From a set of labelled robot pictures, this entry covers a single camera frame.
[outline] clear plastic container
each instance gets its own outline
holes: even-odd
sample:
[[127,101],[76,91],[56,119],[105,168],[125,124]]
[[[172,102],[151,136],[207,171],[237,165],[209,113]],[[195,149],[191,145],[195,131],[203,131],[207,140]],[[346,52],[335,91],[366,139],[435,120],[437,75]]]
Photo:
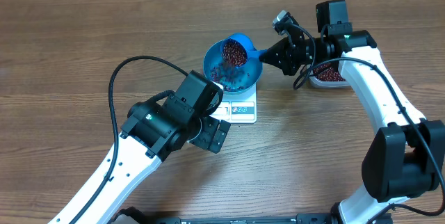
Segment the clear plastic container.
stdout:
[[347,81],[320,81],[317,77],[309,77],[309,80],[315,88],[347,88],[350,86]]

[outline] digital scale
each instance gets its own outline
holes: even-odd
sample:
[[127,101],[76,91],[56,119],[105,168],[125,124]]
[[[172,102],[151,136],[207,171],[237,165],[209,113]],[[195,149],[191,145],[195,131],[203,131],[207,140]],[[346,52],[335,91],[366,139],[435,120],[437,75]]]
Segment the digital scale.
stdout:
[[222,97],[221,105],[211,115],[230,123],[255,123],[257,121],[257,85],[244,93]]

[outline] wooden surface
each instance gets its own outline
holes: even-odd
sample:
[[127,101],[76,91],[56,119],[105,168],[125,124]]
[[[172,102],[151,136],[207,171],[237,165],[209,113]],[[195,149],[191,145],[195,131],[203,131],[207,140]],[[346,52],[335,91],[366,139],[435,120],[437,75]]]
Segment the wooden surface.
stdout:
[[[234,32],[267,48],[281,9],[316,35],[327,0],[0,0],[0,223],[46,223],[80,189],[113,142],[107,88],[122,60],[161,56],[201,70]],[[347,0],[407,98],[445,120],[444,0]],[[219,154],[192,145],[172,153],[122,207],[186,218],[329,211],[361,183],[371,124],[351,89],[292,90],[295,77],[264,67],[258,121],[232,125]],[[115,83],[118,124],[135,102],[183,77],[139,61]],[[439,191],[410,201],[436,210]],[[397,223],[443,223],[400,210]]]

